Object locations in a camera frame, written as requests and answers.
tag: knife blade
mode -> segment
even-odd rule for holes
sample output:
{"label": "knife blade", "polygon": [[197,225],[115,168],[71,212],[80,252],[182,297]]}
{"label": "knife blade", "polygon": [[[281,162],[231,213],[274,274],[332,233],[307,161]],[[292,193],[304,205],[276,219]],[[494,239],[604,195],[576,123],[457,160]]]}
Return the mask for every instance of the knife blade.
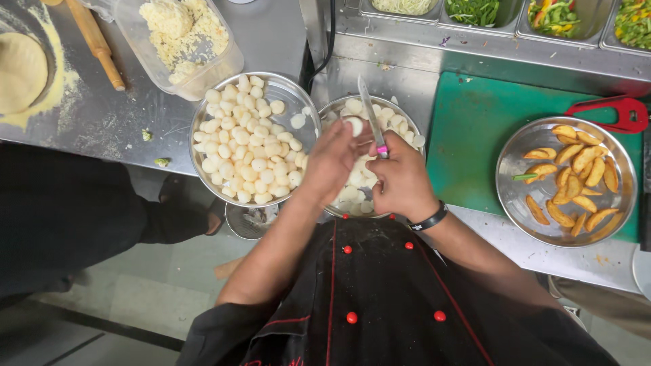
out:
{"label": "knife blade", "polygon": [[373,105],[370,102],[370,95],[368,94],[368,88],[362,75],[357,77],[357,88],[359,89],[359,96],[362,99],[362,104],[368,112],[368,123],[370,124],[370,129],[373,131],[378,155],[381,159],[389,159],[389,149],[387,148],[387,144],[384,143],[384,137],[382,137],[382,131],[378,126],[378,119],[375,116]]}
{"label": "knife blade", "polygon": [[651,127],[643,132],[643,185],[644,194],[640,206],[640,250],[651,251]]}

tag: chef jacket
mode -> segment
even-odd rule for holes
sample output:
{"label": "chef jacket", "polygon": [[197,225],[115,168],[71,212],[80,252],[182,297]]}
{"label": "chef jacket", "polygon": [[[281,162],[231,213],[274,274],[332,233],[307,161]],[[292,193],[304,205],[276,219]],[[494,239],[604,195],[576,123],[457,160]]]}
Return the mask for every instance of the chef jacket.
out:
{"label": "chef jacket", "polygon": [[177,365],[616,365],[562,311],[468,281],[403,224],[318,225],[290,288],[199,315]]}

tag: green cutting board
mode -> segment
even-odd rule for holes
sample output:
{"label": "green cutting board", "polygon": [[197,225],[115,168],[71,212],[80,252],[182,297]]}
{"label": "green cutting board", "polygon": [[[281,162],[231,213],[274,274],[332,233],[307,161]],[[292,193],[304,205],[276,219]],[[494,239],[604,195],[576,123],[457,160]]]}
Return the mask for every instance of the green cutting board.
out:
{"label": "green cutting board", "polygon": [[[506,141],[527,123],[562,115],[571,105],[603,98],[444,72],[434,103],[427,171],[446,203],[506,216],[495,188],[495,168]],[[614,123],[613,108],[576,114]],[[642,192],[642,134],[615,134],[633,160]],[[615,238],[638,242],[638,205]]]}

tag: red piping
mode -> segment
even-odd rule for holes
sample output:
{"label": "red piping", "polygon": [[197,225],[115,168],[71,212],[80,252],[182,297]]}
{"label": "red piping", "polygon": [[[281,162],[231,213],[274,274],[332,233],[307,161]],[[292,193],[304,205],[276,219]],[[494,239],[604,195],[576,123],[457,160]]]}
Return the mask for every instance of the red piping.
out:
{"label": "red piping", "polygon": [[327,318],[327,348],[325,350],[325,366],[330,366],[330,337],[332,336],[332,309],[335,302],[335,237],[337,236],[337,221],[332,231],[332,275],[330,276],[330,314]]}
{"label": "red piping", "polygon": [[311,315],[308,315],[308,316],[306,316],[306,317],[298,318],[298,319],[274,320],[273,322],[268,322],[267,324],[265,324],[265,325],[263,326],[263,328],[266,327],[266,326],[270,326],[270,325],[272,325],[272,324],[276,324],[276,323],[302,322],[302,321],[304,321],[304,320],[310,319],[310,316],[311,316]]}
{"label": "red piping", "polygon": [[430,265],[431,269],[434,271],[434,274],[436,275],[436,278],[439,280],[439,283],[441,283],[441,286],[443,287],[443,291],[445,291],[445,294],[450,298],[450,302],[452,302],[452,306],[454,306],[454,309],[456,310],[457,314],[459,314],[459,317],[461,318],[461,321],[464,323],[465,328],[468,330],[468,333],[470,333],[470,337],[475,341],[475,344],[477,345],[477,348],[479,348],[479,352],[482,353],[484,358],[486,359],[486,362],[488,362],[488,365],[495,366],[493,361],[491,360],[490,356],[488,355],[488,352],[484,349],[484,346],[482,346],[482,343],[479,341],[479,338],[477,338],[477,335],[475,335],[475,332],[473,329],[470,327],[470,323],[468,323],[468,320],[465,318],[464,313],[461,311],[461,308],[459,307],[459,304],[456,303],[456,300],[452,297],[452,294],[450,293],[450,290],[448,290],[447,286],[445,286],[445,283],[439,276],[439,272],[436,271],[436,268],[434,268],[434,265],[432,265],[432,262],[430,262],[430,258],[427,257],[427,254],[425,253],[425,250],[422,248],[422,245],[418,241],[418,238],[414,234],[414,237],[416,239],[416,242],[419,243],[418,248],[421,250],[421,253],[423,257],[425,257],[425,260],[427,260],[427,264]]}

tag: wristband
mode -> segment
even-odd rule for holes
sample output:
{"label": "wristband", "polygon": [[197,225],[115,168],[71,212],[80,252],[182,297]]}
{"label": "wristband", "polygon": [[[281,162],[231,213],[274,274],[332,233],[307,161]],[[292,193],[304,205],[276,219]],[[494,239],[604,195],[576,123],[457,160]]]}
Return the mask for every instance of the wristband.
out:
{"label": "wristband", "polygon": [[419,223],[412,223],[411,221],[407,220],[407,225],[409,225],[409,228],[412,231],[423,231],[441,222],[445,215],[447,215],[447,206],[445,206],[445,202],[442,200],[439,200],[439,203],[441,203],[439,210],[435,212],[434,215],[431,215],[428,219],[425,219]]}

